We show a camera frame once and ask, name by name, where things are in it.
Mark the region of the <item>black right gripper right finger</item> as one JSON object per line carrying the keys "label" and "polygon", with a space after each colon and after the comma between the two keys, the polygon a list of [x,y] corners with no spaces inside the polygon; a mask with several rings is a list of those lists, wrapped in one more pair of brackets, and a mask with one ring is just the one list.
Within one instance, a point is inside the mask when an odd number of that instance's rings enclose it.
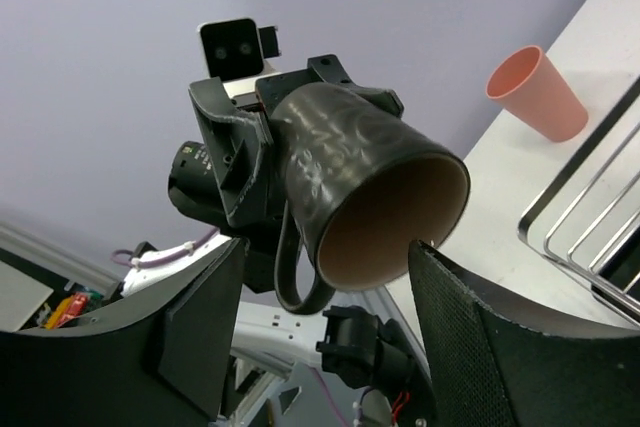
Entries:
{"label": "black right gripper right finger", "polygon": [[638,425],[637,330],[539,304],[422,241],[408,260],[439,425]]}

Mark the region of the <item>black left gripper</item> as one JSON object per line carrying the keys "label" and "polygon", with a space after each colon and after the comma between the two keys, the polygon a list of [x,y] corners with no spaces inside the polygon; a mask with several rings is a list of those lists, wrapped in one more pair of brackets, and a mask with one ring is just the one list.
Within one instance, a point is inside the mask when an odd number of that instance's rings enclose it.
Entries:
{"label": "black left gripper", "polygon": [[310,58],[302,70],[233,82],[210,78],[188,88],[202,140],[184,143],[176,154],[169,198],[184,216],[248,239],[244,283],[253,292],[274,288],[285,203],[269,120],[288,94],[317,82],[345,87],[395,117],[403,114],[394,91],[355,84],[333,54]]}

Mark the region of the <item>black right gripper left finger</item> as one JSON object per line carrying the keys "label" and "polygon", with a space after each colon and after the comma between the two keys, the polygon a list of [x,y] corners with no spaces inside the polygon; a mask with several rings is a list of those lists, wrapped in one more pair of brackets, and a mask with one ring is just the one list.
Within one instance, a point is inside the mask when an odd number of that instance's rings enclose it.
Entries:
{"label": "black right gripper left finger", "polygon": [[2,425],[211,425],[246,251],[230,240],[68,327],[2,333]]}

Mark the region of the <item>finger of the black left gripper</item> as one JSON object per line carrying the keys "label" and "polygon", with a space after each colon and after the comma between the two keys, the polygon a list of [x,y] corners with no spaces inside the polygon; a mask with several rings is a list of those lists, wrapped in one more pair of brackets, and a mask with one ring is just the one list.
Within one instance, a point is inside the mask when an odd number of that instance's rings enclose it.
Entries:
{"label": "finger of the black left gripper", "polygon": [[393,89],[353,85],[350,87],[350,90],[377,108],[396,118],[402,118],[404,105]]}

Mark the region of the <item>black ceramic mug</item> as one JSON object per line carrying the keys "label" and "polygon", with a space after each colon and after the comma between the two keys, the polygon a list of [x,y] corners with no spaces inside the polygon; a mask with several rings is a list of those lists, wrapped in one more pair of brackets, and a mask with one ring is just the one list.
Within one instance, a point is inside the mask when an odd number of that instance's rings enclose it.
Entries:
{"label": "black ceramic mug", "polygon": [[470,175],[448,149],[353,91],[311,83],[274,109],[286,195],[275,290],[294,314],[407,272],[408,248],[458,224]]}

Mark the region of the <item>pink plastic tumbler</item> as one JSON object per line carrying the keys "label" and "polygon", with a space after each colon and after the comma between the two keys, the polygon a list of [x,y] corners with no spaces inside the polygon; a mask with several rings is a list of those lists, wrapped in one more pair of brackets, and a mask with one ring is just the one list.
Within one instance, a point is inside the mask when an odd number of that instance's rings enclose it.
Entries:
{"label": "pink plastic tumbler", "polygon": [[589,114],[562,74],[537,45],[506,58],[486,84],[487,97],[556,143],[577,136]]}

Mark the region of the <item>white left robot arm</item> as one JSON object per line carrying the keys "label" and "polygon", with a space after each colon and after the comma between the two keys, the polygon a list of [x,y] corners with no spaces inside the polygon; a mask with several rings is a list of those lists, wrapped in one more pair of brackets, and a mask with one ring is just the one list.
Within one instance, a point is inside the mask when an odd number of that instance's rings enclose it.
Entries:
{"label": "white left robot arm", "polygon": [[[210,192],[213,186],[205,146],[185,142],[169,173],[169,199],[181,214],[212,225],[214,231],[166,250],[141,243],[126,262],[130,270],[119,295],[128,297],[164,280],[227,241],[232,232]],[[232,349],[263,369],[274,368],[278,361],[296,361],[334,373],[352,388],[375,388],[391,400],[425,401],[432,393],[426,357],[391,292],[385,287],[353,292],[344,301],[311,316],[241,302]]]}

